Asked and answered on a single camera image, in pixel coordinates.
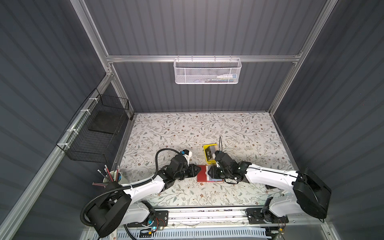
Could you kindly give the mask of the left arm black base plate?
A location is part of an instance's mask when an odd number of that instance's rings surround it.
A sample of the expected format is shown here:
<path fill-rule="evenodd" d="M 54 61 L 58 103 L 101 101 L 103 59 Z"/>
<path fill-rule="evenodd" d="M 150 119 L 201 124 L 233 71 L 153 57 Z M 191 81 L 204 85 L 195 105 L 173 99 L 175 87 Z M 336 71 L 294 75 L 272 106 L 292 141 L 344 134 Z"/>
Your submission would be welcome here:
<path fill-rule="evenodd" d="M 142 223 L 129 223 L 130 228 L 141 228 L 141 227 L 167 227 L 169 220 L 169 211 L 156 211 L 156 213 L 145 220 Z"/>

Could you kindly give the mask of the red leather card holder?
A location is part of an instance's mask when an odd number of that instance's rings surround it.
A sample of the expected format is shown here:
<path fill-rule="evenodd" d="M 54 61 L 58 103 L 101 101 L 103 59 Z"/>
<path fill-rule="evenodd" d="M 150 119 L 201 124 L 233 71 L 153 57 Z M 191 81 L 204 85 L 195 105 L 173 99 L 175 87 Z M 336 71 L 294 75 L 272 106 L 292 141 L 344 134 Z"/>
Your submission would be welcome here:
<path fill-rule="evenodd" d="M 208 171 L 211 168 L 209 165 L 199 165 L 201 171 L 197 175 L 197 182 L 199 183 L 213 183 L 213 182 L 223 182 L 223 179 L 214 179 L 209 174 Z"/>

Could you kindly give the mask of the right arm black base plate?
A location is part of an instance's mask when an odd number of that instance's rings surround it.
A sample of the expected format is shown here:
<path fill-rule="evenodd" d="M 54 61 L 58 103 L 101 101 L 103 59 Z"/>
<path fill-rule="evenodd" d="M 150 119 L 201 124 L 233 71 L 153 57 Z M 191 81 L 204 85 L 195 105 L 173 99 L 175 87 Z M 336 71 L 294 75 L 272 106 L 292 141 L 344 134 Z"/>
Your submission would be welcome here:
<path fill-rule="evenodd" d="M 247 208 L 246 215 L 250 224 L 287 224 L 287 216 L 277 217 L 269 210 L 263 212 L 262 208 Z"/>

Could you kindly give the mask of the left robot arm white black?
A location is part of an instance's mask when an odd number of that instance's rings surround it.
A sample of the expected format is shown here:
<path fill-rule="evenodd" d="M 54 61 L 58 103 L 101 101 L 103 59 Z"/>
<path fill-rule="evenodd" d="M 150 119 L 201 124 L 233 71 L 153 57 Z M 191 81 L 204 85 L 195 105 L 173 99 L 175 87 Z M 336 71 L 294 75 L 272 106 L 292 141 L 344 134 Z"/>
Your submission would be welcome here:
<path fill-rule="evenodd" d="M 191 156 L 190 151 L 183 150 L 162 168 L 155 163 L 154 175 L 140 183 L 121 185 L 118 181 L 110 182 L 105 192 L 83 207 L 81 222 L 93 227 L 100 238 L 110 235 L 121 225 L 156 226 L 156 210 L 145 198 L 171 188 L 175 181 L 196 177 L 201 167 L 190 163 Z"/>

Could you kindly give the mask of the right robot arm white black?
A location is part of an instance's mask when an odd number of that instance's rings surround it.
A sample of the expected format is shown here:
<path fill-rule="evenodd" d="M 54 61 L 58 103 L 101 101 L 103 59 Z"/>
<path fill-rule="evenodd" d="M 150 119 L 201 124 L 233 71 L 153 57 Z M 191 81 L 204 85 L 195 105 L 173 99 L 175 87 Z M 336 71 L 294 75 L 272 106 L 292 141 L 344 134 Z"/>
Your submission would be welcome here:
<path fill-rule="evenodd" d="M 210 177 L 228 184 L 262 184 L 286 191 L 278 198 L 267 198 L 257 217 L 272 223 L 288 215 L 305 213 L 324 220 L 328 215 L 332 190 L 314 172 L 283 171 L 241 161 L 237 163 L 227 153 L 213 153 L 216 164 L 208 171 Z"/>

